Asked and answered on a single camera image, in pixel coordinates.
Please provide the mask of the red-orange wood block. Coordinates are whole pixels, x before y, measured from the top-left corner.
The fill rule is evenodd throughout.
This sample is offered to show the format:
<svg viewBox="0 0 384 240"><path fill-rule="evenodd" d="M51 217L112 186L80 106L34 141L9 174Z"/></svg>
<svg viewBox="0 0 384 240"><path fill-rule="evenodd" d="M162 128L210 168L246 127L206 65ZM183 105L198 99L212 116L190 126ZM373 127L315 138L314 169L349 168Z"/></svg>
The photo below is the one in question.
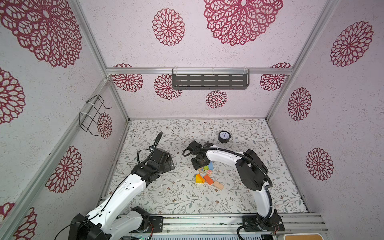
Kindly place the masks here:
<svg viewBox="0 0 384 240"><path fill-rule="evenodd" d="M212 185L215 182L214 180L212 180L212 178L209 175L205 175L204 179L208 185Z"/></svg>

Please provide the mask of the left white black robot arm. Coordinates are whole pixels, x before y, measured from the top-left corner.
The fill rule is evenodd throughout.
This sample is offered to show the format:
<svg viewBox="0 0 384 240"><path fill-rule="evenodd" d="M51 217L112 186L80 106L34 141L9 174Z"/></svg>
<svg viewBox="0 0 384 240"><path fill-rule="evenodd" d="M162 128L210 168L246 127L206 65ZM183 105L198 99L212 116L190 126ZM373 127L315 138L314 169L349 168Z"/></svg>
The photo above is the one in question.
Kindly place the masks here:
<svg viewBox="0 0 384 240"><path fill-rule="evenodd" d="M78 214L70 225L69 240L119 240L126 234L150 228L150 214L140 207L118 218L125 207L161 174L174 170L170 153L154 149L149 158L137 164L108 197L85 216Z"/></svg>

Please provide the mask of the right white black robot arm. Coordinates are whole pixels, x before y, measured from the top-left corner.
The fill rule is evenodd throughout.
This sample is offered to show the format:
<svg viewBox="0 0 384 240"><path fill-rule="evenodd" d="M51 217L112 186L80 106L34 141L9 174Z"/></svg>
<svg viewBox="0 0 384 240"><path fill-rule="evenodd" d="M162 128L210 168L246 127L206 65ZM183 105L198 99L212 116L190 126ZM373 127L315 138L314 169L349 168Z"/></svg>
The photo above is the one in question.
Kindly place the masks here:
<svg viewBox="0 0 384 240"><path fill-rule="evenodd" d="M243 223L238 230L273 233L285 230L283 220L275 209L270 193L273 183L268 176L269 171L254 151L235 152L211 143L201 145L192 141L183 151L184 157L189 155L194 156L191 162L195 169L205 167L212 162L236 168L242 184L252 194L257 207L257 213L254 216L242 217Z"/></svg>

